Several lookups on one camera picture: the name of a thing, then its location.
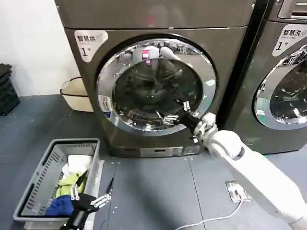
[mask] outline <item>white cloth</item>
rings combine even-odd
[[[84,173],[89,169],[92,162],[92,157],[87,155],[70,155],[68,156],[68,171],[69,174]]]
[[[66,179],[69,176],[68,164],[65,164],[62,168],[63,179]]]

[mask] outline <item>white sticker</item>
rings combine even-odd
[[[107,96],[98,95],[100,108],[103,112],[112,112],[111,99]]]
[[[212,86],[215,84],[215,80],[211,79],[205,82],[208,86]]]
[[[118,122],[119,122],[119,118],[116,116],[116,117],[115,117],[114,125],[117,126],[117,125],[118,125]]]
[[[300,24],[288,24],[286,25],[275,45],[272,52],[274,57],[279,56],[285,50],[293,46],[295,43],[299,42],[307,36],[307,25]]]
[[[97,49],[108,39],[108,34],[104,30],[76,30],[75,39],[83,61],[90,62]]]
[[[263,116],[266,116],[266,115],[265,115],[265,113],[264,113],[264,111],[263,111],[263,110],[261,110],[261,109],[257,109],[256,114],[257,114],[257,115],[263,115]]]

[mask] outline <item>power outlet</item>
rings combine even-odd
[[[240,202],[241,198],[239,194],[242,195],[244,202],[251,202],[253,198],[245,191],[245,189],[238,184],[237,181],[226,181],[227,190],[229,192],[230,198],[233,202]]]

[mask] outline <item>washing machine door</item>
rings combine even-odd
[[[183,130],[167,126],[157,111],[176,114],[189,100],[193,115],[201,117],[213,101],[216,75],[199,49],[179,39],[157,38],[130,44],[104,64],[97,78],[97,97],[113,125],[144,136]]]
[[[307,45],[270,71],[257,91],[254,108],[257,119],[266,127],[307,127]]]

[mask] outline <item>chrome door ring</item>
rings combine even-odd
[[[282,59],[263,80],[255,96],[254,112],[266,127],[277,130],[293,130],[307,127],[307,116],[276,118],[270,110],[270,100],[281,80],[297,65],[307,60],[307,45]]]
[[[216,75],[214,72],[213,65],[211,64],[209,59],[199,49],[186,42],[182,42],[181,40],[179,40],[179,38],[176,39],[176,36],[174,36],[174,39],[156,38],[143,40],[134,43],[127,48],[115,53],[102,67],[97,78],[97,97],[99,106],[103,110],[105,117],[113,125],[128,132],[143,136],[163,136],[171,133],[176,133],[185,129],[185,126],[183,125],[178,125],[162,130],[154,130],[150,126],[142,129],[140,127],[135,126],[135,122],[131,120],[124,120],[124,118],[121,117],[113,107],[112,95],[117,80],[127,69],[142,61],[141,59],[140,61],[134,63],[126,61],[125,57],[127,53],[131,52],[132,50],[135,50],[138,47],[147,47],[158,43],[169,43],[174,47],[179,47],[180,52],[182,54],[185,54],[187,57],[189,55],[197,57],[192,58],[192,60],[188,61],[181,60],[183,63],[188,65],[197,73],[202,82],[203,96],[198,109],[193,114],[195,117],[200,118],[205,114],[213,101],[216,89]],[[160,56],[159,58],[178,60],[178,57],[176,55],[171,54],[164,54],[162,55],[162,57]]]

